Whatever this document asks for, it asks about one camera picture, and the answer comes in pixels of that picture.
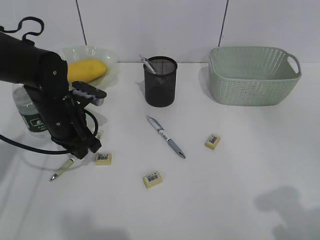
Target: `yellow eraser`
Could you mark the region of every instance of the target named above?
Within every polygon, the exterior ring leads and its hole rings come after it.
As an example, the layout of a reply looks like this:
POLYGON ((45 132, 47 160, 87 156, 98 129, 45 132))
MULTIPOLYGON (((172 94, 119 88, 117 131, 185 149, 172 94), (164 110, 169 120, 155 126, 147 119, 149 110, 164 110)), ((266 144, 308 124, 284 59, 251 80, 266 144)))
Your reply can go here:
POLYGON ((162 177, 158 171, 148 174, 143 177, 144 184, 146 188, 151 188, 157 184, 162 183, 162 177))
POLYGON ((216 146, 218 145, 218 143, 220 142, 221 137, 211 134, 210 137, 208 138, 208 140, 205 142, 205 146, 207 148, 210 148, 212 150, 215 150, 216 146))
POLYGON ((95 165, 110 165, 112 160, 111 153, 97 153, 95 155, 95 165))

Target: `pen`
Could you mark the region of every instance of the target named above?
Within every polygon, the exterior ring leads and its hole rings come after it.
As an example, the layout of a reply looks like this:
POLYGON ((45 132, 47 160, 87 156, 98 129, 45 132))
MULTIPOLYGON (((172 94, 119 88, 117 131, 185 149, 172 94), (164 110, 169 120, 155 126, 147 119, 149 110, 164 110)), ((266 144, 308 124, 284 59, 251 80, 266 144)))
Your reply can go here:
POLYGON ((152 117, 146 116, 146 119, 151 124, 151 126, 158 132, 158 134, 161 135, 161 137, 168 143, 168 145, 175 151, 176 154, 178 154, 181 158, 185 159, 186 156, 178 147, 178 145, 165 133, 162 126, 152 117))
POLYGON ((75 161, 69 158, 49 179, 50 182, 60 177, 68 168, 71 167, 72 164, 74 164, 75 161))
MULTIPOLYGON (((100 130, 95 137, 98 140, 100 140, 102 137, 102 134, 103 134, 103 130, 100 130)), ((72 166, 72 164, 75 163, 75 160, 72 159, 74 158, 72 154, 69 154, 68 157, 69 159, 52 175, 52 177, 49 179, 49 182, 52 182, 53 180, 60 177, 68 168, 72 166)))
POLYGON ((155 69, 155 67, 152 65, 152 63, 149 61, 149 59, 143 57, 140 55, 141 58, 141 62, 143 62, 143 64, 149 69, 149 71, 152 74, 157 74, 157 70, 155 69))

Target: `white wall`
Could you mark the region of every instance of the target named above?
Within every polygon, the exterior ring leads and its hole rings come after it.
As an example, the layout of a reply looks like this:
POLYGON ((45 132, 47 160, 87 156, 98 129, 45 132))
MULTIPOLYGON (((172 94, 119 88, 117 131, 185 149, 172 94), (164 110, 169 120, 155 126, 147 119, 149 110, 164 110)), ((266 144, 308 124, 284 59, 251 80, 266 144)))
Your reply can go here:
POLYGON ((88 45, 120 61, 165 55, 207 62, 219 42, 226 0, 79 0, 88 45))
MULTIPOLYGON (((4 0, 0 7, 0 26, 15 30, 24 17, 38 17, 44 21, 40 36, 28 36, 36 47, 56 50, 84 44, 81 25, 74 0, 4 0)), ((36 22, 25 21, 22 29, 11 36, 21 39, 29 31, 39 31, 36 22)))
MULTIPOLYGON (((166 55, 207 62, 219 42, 227 0, 78 0, 88 45, 112 50, 122 62, 166 55)), ((300 62, 320 63, 320 0, 229 0, 222 46, 274 46, 300 62)), ((0 25, 15 29, 26 16, 45 22, 40 48, 84 44, 76 0, 1 3, 0 25)), ((26 22, 22 33, 38 30, 26 22)))
POLYGON ((221 46, 270 46, 320 63, 320 0, 229 0, 221 46))

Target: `pen holder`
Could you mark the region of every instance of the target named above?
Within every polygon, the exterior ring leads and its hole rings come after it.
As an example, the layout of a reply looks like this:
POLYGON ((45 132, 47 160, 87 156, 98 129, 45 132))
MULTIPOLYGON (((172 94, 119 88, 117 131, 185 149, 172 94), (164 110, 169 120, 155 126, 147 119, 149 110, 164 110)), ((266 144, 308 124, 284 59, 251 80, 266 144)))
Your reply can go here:
POLYGON ((178 64, 166 56, 149 58, 156 74, 143 65, 145 100, 154 107, 166 107, 175 100, 176 75, 178 64))

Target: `gray pen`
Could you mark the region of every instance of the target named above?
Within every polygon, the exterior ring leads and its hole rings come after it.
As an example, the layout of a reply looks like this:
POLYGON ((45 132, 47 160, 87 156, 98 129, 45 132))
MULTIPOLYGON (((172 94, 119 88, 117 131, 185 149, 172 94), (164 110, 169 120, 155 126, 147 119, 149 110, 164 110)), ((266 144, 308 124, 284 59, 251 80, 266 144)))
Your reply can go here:
POLYGON ((71 167, 72 164, 74 164, 75 161, 69 158, 49 179, 50 182, 60 177, 68 168, 71 167))
POLYGON ((146 119, 151 124, 151 126, 158 132, 158 134, 161 135, 161 137, 168 143, 168 145, 178 154, 181 158, 185 159, 186 156, 180 149, 180 147, 177 146, 177 144, 167 135, 165 134, 164 129, 162 126, 152 117, 146 116, 146 119))

